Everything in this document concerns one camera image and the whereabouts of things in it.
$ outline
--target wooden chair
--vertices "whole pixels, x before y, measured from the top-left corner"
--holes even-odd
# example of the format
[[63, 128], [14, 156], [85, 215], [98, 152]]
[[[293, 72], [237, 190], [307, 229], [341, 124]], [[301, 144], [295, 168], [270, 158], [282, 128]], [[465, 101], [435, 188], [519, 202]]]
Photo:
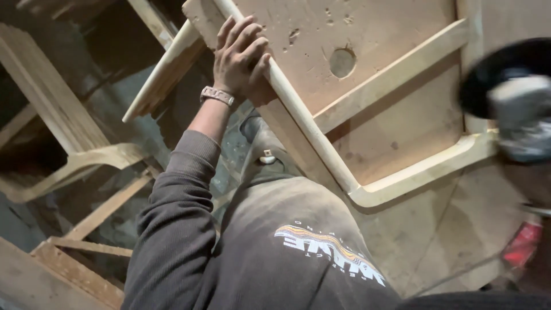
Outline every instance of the wooden chair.
[[75, 182], [102, 165], [125, 169], [146, 158], [137, 145], [109, 143], [28, 33], [0, 24], [0, 62], [30, 102], [2, 129], [0, 147], [38, 115], [68, 155], [67, 163], [48, 176], [1, 173], [0, 191], [10, 200], [27, 202]]

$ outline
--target man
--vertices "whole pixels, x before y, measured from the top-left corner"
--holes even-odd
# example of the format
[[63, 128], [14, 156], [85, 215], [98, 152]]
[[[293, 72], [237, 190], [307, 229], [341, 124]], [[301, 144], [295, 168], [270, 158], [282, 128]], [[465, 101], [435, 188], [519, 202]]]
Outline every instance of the man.
[[122, 309], [393, 309], [400, 302], [346, 205], [304, 178], [255, 114], [240, 127], [252, 147], [215, 245], [208, 186], [228, 118], [244, 97], [275, 98], [263, 78], [270, 55], [261, 30], [252, 17], [230, 17], [220, 30], [214, 90], [203, 92], [138, 217]]

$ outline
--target hand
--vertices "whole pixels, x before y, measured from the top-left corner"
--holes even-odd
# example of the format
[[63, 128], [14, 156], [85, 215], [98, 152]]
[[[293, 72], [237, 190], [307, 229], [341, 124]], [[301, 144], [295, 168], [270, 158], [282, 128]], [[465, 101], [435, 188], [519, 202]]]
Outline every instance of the hand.
[[230, 17], [218, 33], [214, 52], [214, 88], [235, 98], [249, 97], [266, 80], [270, 54], [265, 53], [268, 39], [257, 37], [262, 30], [249, 16], [235, 23]]

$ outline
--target wristwatch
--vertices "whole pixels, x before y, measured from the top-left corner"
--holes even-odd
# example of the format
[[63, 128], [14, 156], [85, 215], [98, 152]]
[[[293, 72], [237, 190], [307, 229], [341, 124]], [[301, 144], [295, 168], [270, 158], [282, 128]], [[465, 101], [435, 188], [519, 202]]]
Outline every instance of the wristwatch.
[[201, 104], [203, 104], [208, 98], [222, 101], [228, 106], [231, 106], [231, 104], [234, 102], [233, 96], [210, 86], [203, 88], [203, 91], [201, 92]]

